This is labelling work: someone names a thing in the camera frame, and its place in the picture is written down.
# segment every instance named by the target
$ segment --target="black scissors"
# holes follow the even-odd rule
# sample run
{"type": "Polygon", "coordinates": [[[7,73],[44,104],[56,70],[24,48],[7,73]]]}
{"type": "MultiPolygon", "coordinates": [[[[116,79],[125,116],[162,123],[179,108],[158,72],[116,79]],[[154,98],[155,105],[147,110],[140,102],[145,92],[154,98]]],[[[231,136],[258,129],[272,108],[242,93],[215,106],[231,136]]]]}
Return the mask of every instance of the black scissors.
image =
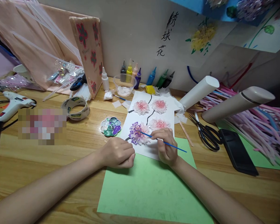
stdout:
{"type": "Polygon", "coordinates": [[[212,150],[218,151],[223,144],[222,136],[210,126],[203,126],[193,115],[189,114],[198,127],[198,132],[201,140],[212,150]]]}

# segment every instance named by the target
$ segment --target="green paper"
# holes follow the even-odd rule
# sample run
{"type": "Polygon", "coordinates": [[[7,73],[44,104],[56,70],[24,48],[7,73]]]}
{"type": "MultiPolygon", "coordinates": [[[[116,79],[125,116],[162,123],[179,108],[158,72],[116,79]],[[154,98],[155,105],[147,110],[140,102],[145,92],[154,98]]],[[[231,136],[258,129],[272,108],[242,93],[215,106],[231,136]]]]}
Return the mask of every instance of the green paper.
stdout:
{"type": "MultiPolygon", "coordinates": [[[[175,138],[196,168],[187,139],[175,138]]],[[[192,224],[213,224],[212,216],[184,182],[161,161],[136,154],[130,169],[106,170],[98,212],[192,224]]]]}
{"type": "Polygon", "coordinates": [[[276,159],[277,164],[274,166],[261,152],[254,151],[255,147],[248,142],[244,137],[241,136],[241,133],[238,130],[235,130],[233,127],[231,127],[229,124],[227,124],[224,121],[218,121],[216,122],[216,125],[219,129],[227,129],[230,131],[237,132],[240,136],[240,139],[242,140],[242,143],[244,144],[254,166],[257,167],[263,167],[268,169],[275,169],[280,170],[280,159],[276,159]]]}

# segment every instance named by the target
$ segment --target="paint palette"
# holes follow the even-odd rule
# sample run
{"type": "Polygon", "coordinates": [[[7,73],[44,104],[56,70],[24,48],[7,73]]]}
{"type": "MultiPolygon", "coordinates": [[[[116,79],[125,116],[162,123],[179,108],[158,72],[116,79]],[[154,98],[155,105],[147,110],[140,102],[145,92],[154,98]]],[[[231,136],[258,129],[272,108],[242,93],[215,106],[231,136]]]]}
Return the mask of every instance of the paint palette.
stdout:
{"type": "Polygon", "coordinates": [[[121,130],[121,122],[116,117],[107,117],[100,124],[100,131],[106,137],[114,137],[121,130]]]}

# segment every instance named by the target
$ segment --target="black case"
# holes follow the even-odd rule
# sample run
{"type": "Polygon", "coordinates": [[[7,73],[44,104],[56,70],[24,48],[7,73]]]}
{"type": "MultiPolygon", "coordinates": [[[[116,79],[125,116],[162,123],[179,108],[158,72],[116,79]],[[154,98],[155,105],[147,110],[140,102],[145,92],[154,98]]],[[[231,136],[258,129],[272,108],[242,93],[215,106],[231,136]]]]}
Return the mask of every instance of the black case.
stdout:
{"type": "Polygon", "coordinates": [[[220,129],[219,133],[223,138],[223,144],[233,167],[241,173],[258,176],[259,174],[238,133],[226,129],[220,129]]]}

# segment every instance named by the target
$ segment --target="paintbrush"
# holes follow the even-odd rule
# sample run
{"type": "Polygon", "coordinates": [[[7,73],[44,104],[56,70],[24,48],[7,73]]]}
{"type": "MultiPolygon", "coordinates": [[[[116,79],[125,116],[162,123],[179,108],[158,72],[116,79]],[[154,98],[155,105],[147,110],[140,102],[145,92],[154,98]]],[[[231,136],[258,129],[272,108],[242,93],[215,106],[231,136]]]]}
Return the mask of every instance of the paintbrush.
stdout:
{"type": "MultiPolygon", "coordinates": [[[[141,131],[138,131],[138,132],[140,132],[141,134],[144,134],[144,135],[146,135],[146,136],[152,138],[151,135],[145,134],[144,132],[141,132],[141,131]]],[[[163,141],[163,142],[164,142],[166,145],[170,145],[170,146],[173,147],[173,148],[179,149],[179,150],[181,150],[181,151],[183,151],[183,152],[187,152],[187,151],[185,151],[185,150],[182,150],[182,149],[180,149],[180,148],[178,148],[178,147],[176,147],[176,146],[173,146],[173,145],[169,144],[168,142],[165,142],[165,141],[163,141]]]]}

